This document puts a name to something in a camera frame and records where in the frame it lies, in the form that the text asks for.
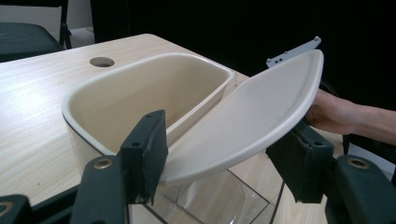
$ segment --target wooden table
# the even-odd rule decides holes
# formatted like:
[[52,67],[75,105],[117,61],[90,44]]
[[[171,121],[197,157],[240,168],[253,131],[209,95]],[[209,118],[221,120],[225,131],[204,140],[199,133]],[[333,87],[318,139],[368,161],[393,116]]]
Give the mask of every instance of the wooden table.
[[[0,195],[24,194],[36,204],[77,185],[80,174],[61,110],[67,91],[109,69],[171,51],[193,53],[155,35],[137,35],[0,63]],[[93,66],[95,57],[115,64]],[[246,78],[238,74],[227,91]],[[282,180],[264,151],[230,171],[275,204]],[[297,204],[286,188],[275,223],[291,222],[326,222],[323,204]]]

